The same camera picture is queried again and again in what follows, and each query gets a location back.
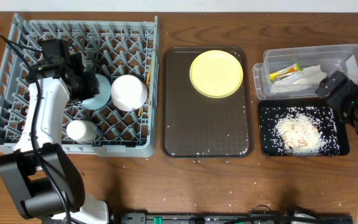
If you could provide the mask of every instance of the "yellow package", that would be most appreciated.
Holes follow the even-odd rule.
[[[273,72],[270,74],[270,79],[272,81],[272,83],[274,83],[275,81],[281,80],[285,77],[287,77],[286,74],[292,73],[292,72],[299,72],[302,71],[301,67],[299,66],[299,63],[295,63],[287,68],[284,68],[280,71],[277,72]]]

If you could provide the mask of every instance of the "clear plastic container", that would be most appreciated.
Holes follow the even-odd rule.
[[[343,44],[292,49],[267,50],[264,62],[253,67],[257,96],[260,100],[305,98],[316,96],[314,85],[274,85],[270,74],[298,62],[301,68],[321,65],[328,76],[339,70],[358,84],[358,45]]]

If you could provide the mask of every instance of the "black tray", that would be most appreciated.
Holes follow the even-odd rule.
[[[199,54],[223,50],[240,61],[241,87],[214,99],[190,81]],[[253,149],[246,55],[239,47],[175,47],[164,55],[162,148],[172,157],[243,157]]]
[[[314,106],[316,110],[306,109],[308,106]],[[328,112],[331,108],[323,100],[308,98],[295,100],[263,100],[259,103],[258,114],[260,141],[262,143],[262,151],[266,155],[292,156],[291,154],[287,154],[285,152],[279,152],[279,148],[271,141],[271,139],[279,139],[279,141],[283,142],[282,138],[274,136],[272,130],[275,127],[276,121],[279,119],[277,116],[285,117],[287,114],[295,115],[296,112],[289,112],[287,110],[287,108],[291,107],[304,108],[302,113],[308,113],[310,116],[323,121],[318,128],[327,138],[328,136],[336,136],[337,141],[327,143],[324,147],[325,150],[319,151],[319,156],[345,156],[349,153],[350,147],[349,141],[347,140],[345,124],[340,122],[339,116],[334,111],[332,111],[334,116],[333,121],[331,122],[330,119],[327,119]]]

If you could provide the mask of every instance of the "small white cup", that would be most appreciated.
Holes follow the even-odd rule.
[[[97,134],[93,131],[96,125],[91,121],[74,120],[67,125],[66,132],[69,138],[80,143],[91,143]]]
[[[112,103],[122,111],[134,111],[147,99],[147,88],[134,75],[122,75],[111,85]]]

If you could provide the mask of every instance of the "dish rack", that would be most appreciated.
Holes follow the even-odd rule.
[[[149,97],[137,111],[118,110],[111,100],[98,110],[80,105],[67,106],[63,116],[62,148],[72,154],[149,157],[155,150],[157,122],[157,84],[160,62],[160,26],[154,22],[108,21],[25,21],[15,14],[8,39],[41,50],[37,41],[59,38],[72,44],[86,57],[86,66],[104,75],[110,84],[120,75],[135,75],[147,85]],[[33,65],[42,56],[22,51]],[[29,90],[27,69],[9,46],[0,67],[0,152],[13,152],[21,137]],[[78,144],[66,133],[67,124],[76,119],[92,121],[98,137],[91,144]]]

